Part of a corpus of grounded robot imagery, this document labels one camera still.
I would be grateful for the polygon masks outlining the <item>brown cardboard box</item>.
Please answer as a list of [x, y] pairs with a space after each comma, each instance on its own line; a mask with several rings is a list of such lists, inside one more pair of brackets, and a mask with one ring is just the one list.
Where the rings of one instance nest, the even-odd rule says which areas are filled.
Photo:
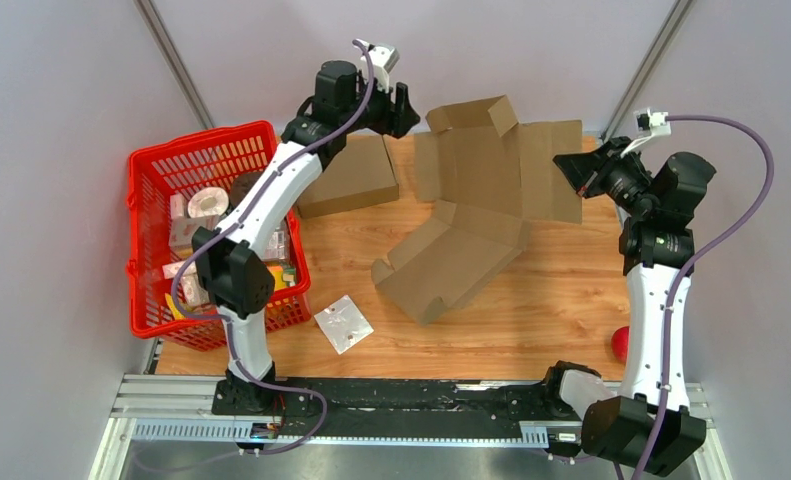
[[380, 135], [350, 135], [346, 147], [295, 205], [304, 219], [397, 201], [399, 182]]

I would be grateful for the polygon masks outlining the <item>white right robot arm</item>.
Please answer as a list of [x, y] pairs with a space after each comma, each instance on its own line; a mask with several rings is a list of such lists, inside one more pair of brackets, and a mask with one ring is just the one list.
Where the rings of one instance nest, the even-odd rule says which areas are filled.
[[626, 215], [619, 252], [631, 320], [616, 391], [595, 370], [559, 361], [546, 372], [541, 404], [554, 418], [580, 418], [584, 453], [666, 477], [706, 440], [682, 373], [683, 315], [696, 252], [688, 225], [716, 170], [699, 155], [678, 152], [651, 174], [631, 144], [617, 137], [553, 158], [579, 197], [605, 195]]

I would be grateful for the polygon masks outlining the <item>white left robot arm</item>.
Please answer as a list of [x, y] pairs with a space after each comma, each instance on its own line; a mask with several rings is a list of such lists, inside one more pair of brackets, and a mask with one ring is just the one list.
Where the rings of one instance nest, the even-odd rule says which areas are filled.
[[301, 194], [345, 148], [348, 134], [370, 129], [394, 138], [418, 124], [408, 87], [391, 83], [394, 54], [366, 56], [367, 71], [331, 60], [316, 74], [314, 92], [287, 123], [272, 160], [243, 200], [212, 229], [192, 237], [192, 261], [225, 325], [228, 371], [242, 384], [238, 401], [262, 415], [275, 405], [274, 362], [265, 309], [275, 291], [264, 254], [271, 235]]

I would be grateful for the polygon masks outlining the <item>brown round cake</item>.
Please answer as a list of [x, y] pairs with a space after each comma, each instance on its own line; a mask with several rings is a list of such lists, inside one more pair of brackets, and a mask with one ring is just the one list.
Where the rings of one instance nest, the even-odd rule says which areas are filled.
[[244, 200], [245, 196], [256, 185], [261, 178], [261, 171], [253, 171], [240, 174], [231, 184], [228, 192], [229, 207], [235, 209]]

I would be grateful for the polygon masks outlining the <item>red apple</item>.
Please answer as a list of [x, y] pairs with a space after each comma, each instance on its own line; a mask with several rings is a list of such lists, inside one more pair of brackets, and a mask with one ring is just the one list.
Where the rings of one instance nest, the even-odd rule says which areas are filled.
[[613, 356], [622, 364], [625, 364], [628, 358], [629, 334], [630, 328], [623, 326], [614, 331], [610, 340]]

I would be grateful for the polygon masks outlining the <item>pink white tape roll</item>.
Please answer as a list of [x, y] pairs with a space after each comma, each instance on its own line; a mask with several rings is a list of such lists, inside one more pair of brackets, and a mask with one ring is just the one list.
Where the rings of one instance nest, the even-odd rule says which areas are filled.
[[230, 208], [229, 194], [222, 187], [206, 187], [197, 191], [187, 203], [189, 218], [224, 215]]

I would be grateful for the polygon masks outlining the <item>clear plastic bag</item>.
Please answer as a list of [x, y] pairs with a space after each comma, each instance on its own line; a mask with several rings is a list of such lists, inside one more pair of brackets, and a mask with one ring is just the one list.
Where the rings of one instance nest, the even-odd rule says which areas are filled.
[[339, 355], [374, 332], [372, 325], [348, 295], [315, 314], [314, 320]]

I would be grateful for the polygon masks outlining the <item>pink white carton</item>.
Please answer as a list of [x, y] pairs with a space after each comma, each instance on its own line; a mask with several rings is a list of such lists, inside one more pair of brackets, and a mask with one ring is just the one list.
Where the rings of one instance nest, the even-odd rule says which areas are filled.
[[178, 258], [187, 258], [193, 252], [192, 237], [201, 227], [213, 230], [220, 221], [218, 215], [197, 218], [176, 218], [171, 222], [168, 247]]

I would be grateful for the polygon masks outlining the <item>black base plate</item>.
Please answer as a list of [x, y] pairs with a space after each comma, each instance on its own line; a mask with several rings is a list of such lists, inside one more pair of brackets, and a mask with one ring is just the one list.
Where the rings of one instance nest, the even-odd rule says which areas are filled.
[[521, 423], [580, 424], [540, 382], [289, 377], [285, 391], [216, 385], [211, 411], [264, 416], [281, 435], [410, 439], [514, 439]]

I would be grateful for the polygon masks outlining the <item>aluminium front rail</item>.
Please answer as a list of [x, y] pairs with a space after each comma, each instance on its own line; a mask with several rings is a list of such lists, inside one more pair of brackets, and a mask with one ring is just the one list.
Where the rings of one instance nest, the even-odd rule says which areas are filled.
[[310, 445], [351, 446], [452, 446], [540, 449], [575, 445], [581, 439], [581, 422], [569, 424], [521, 423], [522, 435], [514, 439], [410, 439], [378, 437], [324, 437], [312, 432], [281, 435], [276, 421], [264, 416], [219, 416], [211, 411], [218, 376], [127, 375], [112, 407], [114, 419], [133, 421], [134, 440], [211, 441], [290, 444], [307, 435]]

